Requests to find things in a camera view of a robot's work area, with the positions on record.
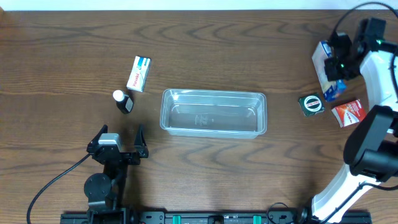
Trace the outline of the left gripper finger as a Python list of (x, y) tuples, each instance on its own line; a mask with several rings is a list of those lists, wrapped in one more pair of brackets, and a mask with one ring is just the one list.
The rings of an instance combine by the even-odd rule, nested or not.
[(137, 152), (147, 152), (147, 144), (144, 139), (144, 127), (142, 124), (138, 127), (136, 138), (134, 140), (134, 148)]
[(98, 145), (101, 135), (107, 132), (108, 132), (108, 126), (104, 124), (103, 127), (98, 132), (98, 134), (90, 141), (90, 145)]

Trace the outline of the blue Kool Fever box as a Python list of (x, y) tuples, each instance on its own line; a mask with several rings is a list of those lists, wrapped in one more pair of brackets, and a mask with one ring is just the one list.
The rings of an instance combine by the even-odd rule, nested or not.
[(322, 89), (323, 97), (327, 102), (335, 101), (346, 90), (346, 85), (343, 80), (329, 81), (327, 79), (325, 60), (331, 56), (331, 48), (325, 40), (318, 43), (312, 55), (312, 61)]

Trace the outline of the dark bottle white cap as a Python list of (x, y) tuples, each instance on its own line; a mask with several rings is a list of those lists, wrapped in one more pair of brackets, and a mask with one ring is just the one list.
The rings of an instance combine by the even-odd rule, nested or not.
[(113, 92), (113, 98), (116, 101), (116, 106), (122, 113), (128, 114), (132, 111), (134, 102), (131, 100), (130, 96), (125, 94), (122, 90), (115, 90)]

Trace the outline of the red white packet box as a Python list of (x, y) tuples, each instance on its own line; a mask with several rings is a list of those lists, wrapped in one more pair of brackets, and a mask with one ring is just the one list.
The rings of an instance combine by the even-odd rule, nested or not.
[(352, 124), (360, 123), (365, 117), (366, 112), (360, 100), (354, 100), (334, 107), (331, 112), (341, 128)]

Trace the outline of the green round-logo small box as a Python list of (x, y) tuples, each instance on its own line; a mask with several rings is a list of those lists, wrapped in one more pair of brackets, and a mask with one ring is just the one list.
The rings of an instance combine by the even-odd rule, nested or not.
[(298, 103), (305, 117), (324, 112), (325, 107), (318, 93), (312, 93), (298, 99)]

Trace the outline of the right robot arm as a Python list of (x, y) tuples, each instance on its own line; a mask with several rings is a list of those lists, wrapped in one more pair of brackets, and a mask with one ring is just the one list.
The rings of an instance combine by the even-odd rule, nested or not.
[(298, 213), (297, 223), (371, 223), (369, 212), (351, 206), (368, 190), (397, 190), (381, 185), (397, 177), (397, 143), (385, 139), (397, 136), (397, 44), (384, 39), (385, 27), (382, 19), (364, 19), (353, 40), (334, 30), (312, 55), (326, 101), (338, 97), (346, 80), (361, 76), (369, 111), (346, 141), (342, 168)]

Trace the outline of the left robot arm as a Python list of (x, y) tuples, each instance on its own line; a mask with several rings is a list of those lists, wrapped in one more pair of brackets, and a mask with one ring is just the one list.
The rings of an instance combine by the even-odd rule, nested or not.
[(109, 133), (104, 125), (87, 146), (87, 153), (104, 166), (102, 173), (91, 175), (84, 184), (88, 198), (88, 223), (139, 223), (137, 213), (123, 207), (127, 168), (139, 165), (149, 157), (144, 140), (144, 128), (140, 125), (134, 140), (134, 151), (121, 152), (120, 135)]

